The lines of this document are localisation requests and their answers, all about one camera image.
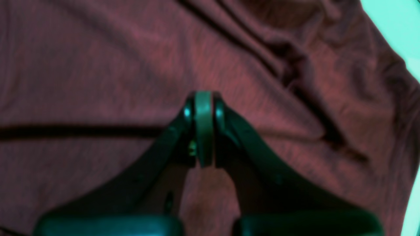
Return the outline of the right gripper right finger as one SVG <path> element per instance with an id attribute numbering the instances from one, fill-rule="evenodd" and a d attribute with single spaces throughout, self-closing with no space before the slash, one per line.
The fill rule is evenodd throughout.
<path id="1" fill-rule="evenodd" d="M 376 216 L 286 164 L 213 93 L 215 164 L 233 178 L 241 215 L 233 236 L 383 236 Z"/>

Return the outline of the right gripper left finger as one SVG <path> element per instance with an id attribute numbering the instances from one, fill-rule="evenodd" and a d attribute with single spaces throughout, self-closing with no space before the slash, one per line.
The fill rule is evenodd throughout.
<path id="1" fill-rule="evenodd" d="M 174 191 L 164 196 L 163 213 L 135 209 L 166 167 L 175 163 L 212 165 L 213 94 L 195 91 L 151 147 L 131 166 L 79 199 L 40 217 L 34 236 L 183 236 L 182 222 L 171 216 Z"/>

